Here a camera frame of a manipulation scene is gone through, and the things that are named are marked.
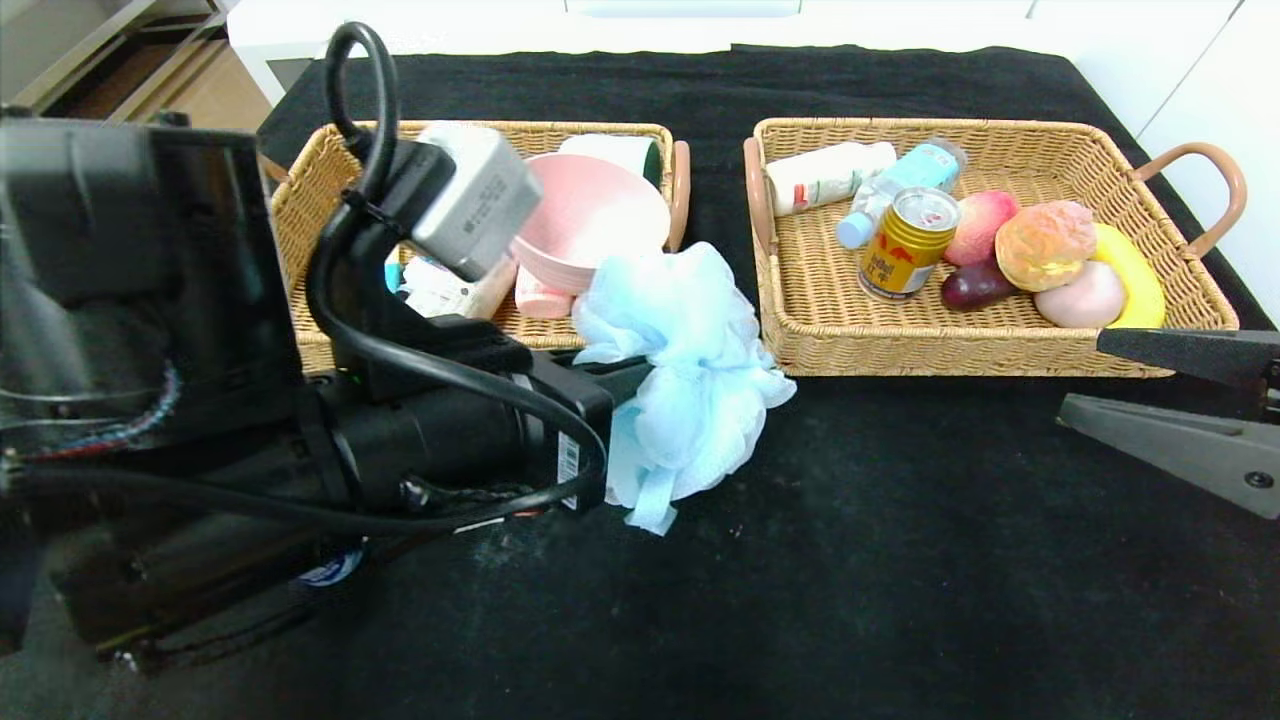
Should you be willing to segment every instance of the black tablecloth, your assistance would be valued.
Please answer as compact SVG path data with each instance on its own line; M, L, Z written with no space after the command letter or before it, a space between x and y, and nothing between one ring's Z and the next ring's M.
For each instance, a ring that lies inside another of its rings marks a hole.
M356 114L372 114L360 63ZM777 115L1076 120L1147 158L1064 59L737 47L399 59L404 118L655 122L692 145L687 242L756 296L741 141ZM325 122L310 68L261 128ZM1181 231L1199 227L1153 182ZM1220 258L1245 327L1266 320ZM801 379L666 538L605 509L425 546L308 625L141 680L58 609L6 717L1275 717L1276 527L1059 428L1068 391L1238 414L1161 380Z

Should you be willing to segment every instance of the peach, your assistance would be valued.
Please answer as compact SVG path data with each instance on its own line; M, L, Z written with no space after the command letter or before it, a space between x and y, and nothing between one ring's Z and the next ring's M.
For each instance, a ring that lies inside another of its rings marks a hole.
M952 265L973 265L996 251L996 231L1018 214L1018 201L1002 190L984 190L960 201L956 238L942 258Z

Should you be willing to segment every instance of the yellow can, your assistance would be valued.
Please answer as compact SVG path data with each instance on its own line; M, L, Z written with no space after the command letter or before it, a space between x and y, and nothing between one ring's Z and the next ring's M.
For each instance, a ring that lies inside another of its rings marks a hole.
M960 205L941 190L909 187L899 192L863 249L858 273L863 288L883 300L915 295L955 238L959 222Z

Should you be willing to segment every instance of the pink bowl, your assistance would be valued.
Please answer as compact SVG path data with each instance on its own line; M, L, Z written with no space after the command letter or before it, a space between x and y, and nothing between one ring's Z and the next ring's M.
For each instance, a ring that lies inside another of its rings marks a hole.
M549 152L526 161L543 184L543 201L511 254L541 282L579 295L605 258L662 251L671 209L649 181L586 155Z

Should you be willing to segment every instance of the purple vegetable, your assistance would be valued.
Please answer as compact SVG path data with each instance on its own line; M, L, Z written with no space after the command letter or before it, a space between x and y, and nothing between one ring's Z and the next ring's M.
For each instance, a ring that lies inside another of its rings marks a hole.
M995 256L959 268L942 281L942 302L952 310L977 310L1018 292Z

